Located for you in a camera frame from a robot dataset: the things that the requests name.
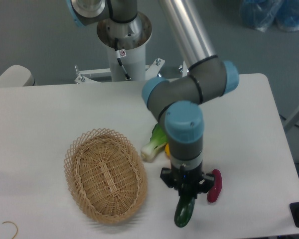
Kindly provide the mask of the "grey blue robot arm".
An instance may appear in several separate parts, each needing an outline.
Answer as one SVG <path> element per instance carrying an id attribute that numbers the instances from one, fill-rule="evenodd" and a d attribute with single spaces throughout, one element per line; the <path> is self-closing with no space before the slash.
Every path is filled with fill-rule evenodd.
<path id="1" fill-rule="evenodd" d="M 98 38 L 109 50 L 113 81 L 145 79 L 143 47 L 151 25 L 135 0 L 69 0 L 67 5 L 78 26 L 97 23 Z M 189 72 L 172 82 L 147 80 L 142 98 L 169 141 L 171 168 L 162 169 L 161 179 L 180 196 L 196 198 L 215 183 L 213 175 L 202 171 L 199 105 L 236 89 L 239 74 L 233 63 L 218 58 L 192 1 L 162 0 L 160 6 Z"/>

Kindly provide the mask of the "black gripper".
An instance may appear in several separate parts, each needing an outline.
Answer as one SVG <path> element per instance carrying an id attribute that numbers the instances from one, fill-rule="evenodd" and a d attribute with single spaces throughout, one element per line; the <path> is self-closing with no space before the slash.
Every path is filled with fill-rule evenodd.
<path id="1" fill-rule="evenodd" d="M 185 164 L 181 165 L 179 169 L 163 167 L 161 169 L 160 178 L 169 188 L 178 191 L 181 197 L 185 192 L 192 192 L 194 199 L 201 193 L 208 193 L 214 186 L 214 175 L 212 173 L 205 174 L 202 170 L 202 163 L 196 168 L 188 170 Z"/>

